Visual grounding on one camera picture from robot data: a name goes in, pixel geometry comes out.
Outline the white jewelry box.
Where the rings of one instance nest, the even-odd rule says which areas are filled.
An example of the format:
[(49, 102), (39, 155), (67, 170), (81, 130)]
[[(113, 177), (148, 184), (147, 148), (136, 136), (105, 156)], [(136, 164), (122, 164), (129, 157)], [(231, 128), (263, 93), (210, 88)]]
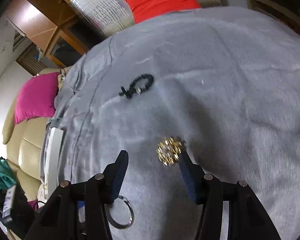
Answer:
[(58, 186), (58, 162), (61, 151), (64, 131), (51, 128), (46, 147), (46, 160), (44, 168), (44, 189), (47, 199), (53, 194)]

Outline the magenta pillow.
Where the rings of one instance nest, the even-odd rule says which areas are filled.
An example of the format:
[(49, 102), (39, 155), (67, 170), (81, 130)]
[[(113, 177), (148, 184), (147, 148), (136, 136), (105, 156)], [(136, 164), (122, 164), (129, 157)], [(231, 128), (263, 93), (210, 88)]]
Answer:
[(58, 93), (58, 73), (42, 74), (31, 78), (17, 95), (14, 124), (55, 114), (54, 99)]

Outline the teal cloth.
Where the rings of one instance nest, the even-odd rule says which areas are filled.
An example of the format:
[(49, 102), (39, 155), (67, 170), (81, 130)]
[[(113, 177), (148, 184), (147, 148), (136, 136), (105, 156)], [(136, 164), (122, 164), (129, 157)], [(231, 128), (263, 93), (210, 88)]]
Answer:
[(7, 190), (17, 185), (13, 170), (4, 158), (0, 158), (0, 190)]

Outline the wooden cabinet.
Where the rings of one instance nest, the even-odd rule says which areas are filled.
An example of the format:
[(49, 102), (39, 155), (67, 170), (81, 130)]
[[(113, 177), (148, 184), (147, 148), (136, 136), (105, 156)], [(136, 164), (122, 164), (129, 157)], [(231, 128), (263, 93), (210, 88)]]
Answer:
[(70, 31), (78, 23), (78, 16), (61, 0), (13, 0), (6, 17), (59, 68), (66, 67), (55, 55), (62, 44), (70, 48), (70, 57), (81, 57), (88, 51), (87, 45)]

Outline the beige leather sofa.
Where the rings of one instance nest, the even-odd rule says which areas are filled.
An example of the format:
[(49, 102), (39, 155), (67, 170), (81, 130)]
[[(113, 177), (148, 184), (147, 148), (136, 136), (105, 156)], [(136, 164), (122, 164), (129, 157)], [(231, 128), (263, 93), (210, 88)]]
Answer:
[[(44, 69), (38, 75), (58, 73), (58, 90), (62, 87), (62, 77), (70, 70)], [(41, 153), (45, 145), (47, 122), (51, 117), (38, 117), (14, 124), (14, 112), (17, 96), (13, 99), (2, 129), (2, 143), (6, 146), (7, 162), (25, 191), (29, 202), (38, 199), (38, 190), (42, 187)]]

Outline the gold pearl brooch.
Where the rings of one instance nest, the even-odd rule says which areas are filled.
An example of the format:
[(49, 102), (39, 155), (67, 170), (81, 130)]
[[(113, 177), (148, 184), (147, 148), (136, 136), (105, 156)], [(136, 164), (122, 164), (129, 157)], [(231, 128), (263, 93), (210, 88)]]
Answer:
[(168, 137), (158, 143), (156, 152), (158, 159), (164, 166), (179, 163), (181, 152), (186, 150), (186, 142), (180, 137)]

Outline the grey bed blanket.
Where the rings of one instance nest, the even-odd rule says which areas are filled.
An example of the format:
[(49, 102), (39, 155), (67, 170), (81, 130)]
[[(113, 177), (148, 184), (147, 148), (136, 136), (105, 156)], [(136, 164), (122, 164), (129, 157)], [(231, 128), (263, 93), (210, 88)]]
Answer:
[[(141, 74), (152, 87), (119, 96)], [(300, 36), (240, 7), (173, 12), (94, 46), (67, 73), (51, 126), (64, 131), (58, 180), (87, 181), (121, 150), (135, 221), (114, 239), (193, 239), (200, 208), (157, 145), (180, 137), (221, 181), (245, 180), (282, 239), (300, 235)]]

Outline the silver foil insulation board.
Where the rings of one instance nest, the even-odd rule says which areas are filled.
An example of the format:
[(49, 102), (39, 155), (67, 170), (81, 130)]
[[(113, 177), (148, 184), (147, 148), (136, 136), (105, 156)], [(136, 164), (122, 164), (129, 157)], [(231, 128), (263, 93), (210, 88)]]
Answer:
[[(200, 8), (220, 6), (220, 0), (197, 0)], [(133, 13), (125, 0), (70, 0), (70, 5), (99, 33), (109, 37), (134, 24)]]

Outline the black beaded bow scrunchie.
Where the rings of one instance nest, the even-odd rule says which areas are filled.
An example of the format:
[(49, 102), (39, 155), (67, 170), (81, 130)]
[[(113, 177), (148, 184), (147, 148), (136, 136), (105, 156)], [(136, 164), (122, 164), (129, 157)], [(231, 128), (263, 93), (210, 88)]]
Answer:
[(141, 74), (136, 77), (127, 89), (121, 87), (119, 96), (131, 99), (134, 94), (141, 95), (148, 91), (154, 83), (154, 76), (151, 74)]

